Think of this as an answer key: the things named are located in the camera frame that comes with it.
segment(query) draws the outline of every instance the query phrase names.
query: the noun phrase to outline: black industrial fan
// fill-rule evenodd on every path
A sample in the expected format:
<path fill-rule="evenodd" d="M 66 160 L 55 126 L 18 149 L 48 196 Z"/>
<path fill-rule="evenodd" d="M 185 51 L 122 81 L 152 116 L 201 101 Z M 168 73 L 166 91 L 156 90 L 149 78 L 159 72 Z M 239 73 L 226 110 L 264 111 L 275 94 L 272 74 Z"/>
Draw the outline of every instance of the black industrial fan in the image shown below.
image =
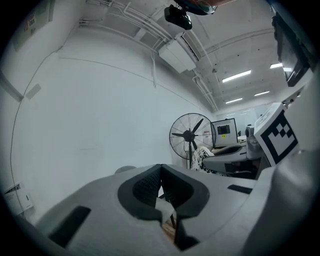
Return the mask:
<path fill-rule="evenodd" d="M 169 134 L 170 145 L 174 152 L 189 160 L 191 169 L 192 155 L 198 147 L 214 148 L 211 121 L 202 114 L 189 113 L 179 117 L 172 125 Z"/>

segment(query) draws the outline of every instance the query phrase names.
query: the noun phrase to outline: fluorescent light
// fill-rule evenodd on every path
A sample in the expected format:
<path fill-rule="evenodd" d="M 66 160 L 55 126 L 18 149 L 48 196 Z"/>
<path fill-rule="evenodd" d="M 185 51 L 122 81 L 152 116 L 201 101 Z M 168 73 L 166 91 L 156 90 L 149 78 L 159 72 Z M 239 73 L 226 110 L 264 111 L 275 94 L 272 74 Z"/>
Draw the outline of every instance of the fluorescent light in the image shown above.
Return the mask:
<path fill-rule="evenodd" d="M 255 94 L 254 96 L 259 96 L 259 95 L 262 95 L 262 94 L 267 94 L 267 93 L 269 93 L 270 91 L 268 90 L 268 91 L 264 91 L 264 92 L 260 92 L 260 93 L 258 93 L 258 94 Z"/>
<path fill-rule="evenodd" d="M 279 68 L 279 67 L 282 67 L 282 63 L 272 64 L 272 65 L 270 66 L 270 69 L 275 69 L 275 68 Z"/>
<path fill-rule="evenodd" d="M 231 102 L 237 102 L 237 101 L 241 101 L 242 98 L 237 98 L 237 99 L 234 99 L 234 100 L 230 100 L 230 101 L 227 101 L 225 104 L 229 104 Z"/>
<path fill-rule="evenodd" d="M 222 79 L 222 83 L 251 74 L 251 70 Z"/>
<path fill-rule="evenodd" d="M 284 71 L 284 72 L 292 72 L 292 70 L 293 70 L 293 69 L 292 69 L 291 67 L 284 67 L 284 68 L 283 68 L 283 71 Z"/>

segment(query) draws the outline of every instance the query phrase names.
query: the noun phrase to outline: fan blade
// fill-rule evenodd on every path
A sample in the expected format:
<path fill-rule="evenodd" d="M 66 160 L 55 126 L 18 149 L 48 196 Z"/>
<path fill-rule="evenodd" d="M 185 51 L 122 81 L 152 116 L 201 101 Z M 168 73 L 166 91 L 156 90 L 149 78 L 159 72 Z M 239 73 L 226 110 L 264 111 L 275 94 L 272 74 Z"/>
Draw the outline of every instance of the fan blade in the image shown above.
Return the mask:
<path fill-rule="evenodd" d="M 175 135 L 175 136 L 178 136 L 178 137 L 183 137 L 184 135 L 183 134 L 180 134 L 180 133 L 171 133 L 172 135 Z"/>
<path fill-rule="evenodd" d="M 202 118 L 202 119 L 195 125 L 195 127 L 194 127 L 193 130 L 192 130 L 193 133 L 195 133 L 195 132 L 197 131 L 197 129 L 199 128 L 199 126 L 201 125 L 201 123 L 202 123 L 203 120 L 204 120 L 204 119 Z"/>
<path fill-rule="evenodd" d="M 192 141 L 192 145 L 193 145 L 193 147 L 194 147 L 194 150 L 197 150 L 198 147 L 197 147 L 197 144 L 195 143 L 194 140 Z"/>

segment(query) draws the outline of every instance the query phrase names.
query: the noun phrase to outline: air conditioner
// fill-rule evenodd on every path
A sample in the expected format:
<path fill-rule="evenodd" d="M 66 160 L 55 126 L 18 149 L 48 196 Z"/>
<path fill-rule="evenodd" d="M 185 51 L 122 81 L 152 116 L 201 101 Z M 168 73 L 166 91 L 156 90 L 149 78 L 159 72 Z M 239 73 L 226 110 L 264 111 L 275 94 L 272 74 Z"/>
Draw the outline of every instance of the air conditioner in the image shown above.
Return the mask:
<path fill-rule="evenodd" d="M 186 45 L 179 43 L 180 39 L 173 39 L 159 50 L 159 56 L 169 63 L 178 73 L 193 70 L 196 64 L 192 58 L 192 52 Z"/>

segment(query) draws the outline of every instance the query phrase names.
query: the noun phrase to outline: white ceiling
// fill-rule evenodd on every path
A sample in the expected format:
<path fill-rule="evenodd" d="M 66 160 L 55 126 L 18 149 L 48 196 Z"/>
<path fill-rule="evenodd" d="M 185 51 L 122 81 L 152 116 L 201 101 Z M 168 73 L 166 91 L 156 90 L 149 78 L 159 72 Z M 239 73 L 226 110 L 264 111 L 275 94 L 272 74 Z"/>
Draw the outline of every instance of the white ceiling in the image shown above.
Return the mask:
<path fill-rule="evenodd" d="M 117 0 L 123 4 L 131 2 L 130 7 L 139 10 L 145 15 L 152 16 L 153 20 L 161 25 L 174 37 L 184 30 L 168 23 L 164 18 L 163 9 L 173 0 Z M 118 10 L 107 10 L 98 5 L 88 4 L 86 18 L 103 18 L 105 26 L 116 29 L 135 37 L 140 28 L 130 24 L 117 15 Z M 277 44 L 274 39 L 274 29 L 271 12 L 265 0 L 236 0 L 218 6 L 214 14 L 195 16 L 190 14 L 193 31 L 206 49 L 213 68 L 202 52 L 202 59 L 196 64 L 204 81 L 212 92 L 217 106 L 226 107 L 225 102 L 237 98 L 249 101 L 254 94 L 270 91 L 275 93 L 277 85 L 285 83 L 281 68 L 270 69 L 271 64 L 278 62 Z M 153 46 L 157 41 L 150 34 L 143 34 L 139 39 L 142 43 Z M 252 70 L 250 75 L 222 83 L 222 79 Z"/>

